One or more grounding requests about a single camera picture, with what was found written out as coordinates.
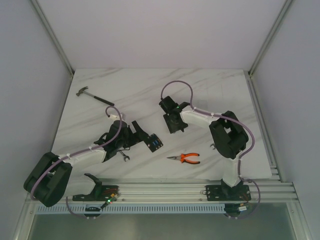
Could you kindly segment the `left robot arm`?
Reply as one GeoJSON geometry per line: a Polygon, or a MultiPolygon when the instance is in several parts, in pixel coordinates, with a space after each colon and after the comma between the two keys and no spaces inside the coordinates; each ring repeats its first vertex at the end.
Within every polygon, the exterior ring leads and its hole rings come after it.
{"type": "Polygon", "coordinates": [[[85,169],[102,164],[140,142],[151,148],[152,136],[136,121],[132,122],[132,127],[135,132],[126,122],[115,120],[109,131],[94,141],[93,146],[78,154],[45,153],[25,180],[23,188],[46,207],[68,197],[79,201],[103,201],[106,188],[97,176],[85,169]]]}

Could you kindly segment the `black fuse box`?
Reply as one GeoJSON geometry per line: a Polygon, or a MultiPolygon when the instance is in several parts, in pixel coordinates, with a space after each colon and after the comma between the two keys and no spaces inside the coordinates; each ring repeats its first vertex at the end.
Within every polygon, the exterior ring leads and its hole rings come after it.
{"type": "Polygon", "coordinates": [[[149,148],[149,150],[154,153],[159,148],[163,146],[162,141],[158,138],[156,134],[149,135],[145,140],[144,143],[149,148]]]}

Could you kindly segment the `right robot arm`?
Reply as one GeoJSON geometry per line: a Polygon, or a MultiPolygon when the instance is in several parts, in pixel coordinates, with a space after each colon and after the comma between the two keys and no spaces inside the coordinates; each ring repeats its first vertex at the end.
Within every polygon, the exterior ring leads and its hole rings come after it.
{"type": "Polygon", "coordinates": [[[239,194],[238,184],[241,182],[236,157],[246,149],[249,141],[248,134],[236,115],[232,111],[209,113],[192,107],[188,102],[178,104],[170,96],[162,98],[159,106],[165,112],[163,118],[171,134],[183,132],[189,125],[209,129],[215,149],[227,159],[223,169],[224,185],[221,193],[228,200],[234,199],[239,194]]]}

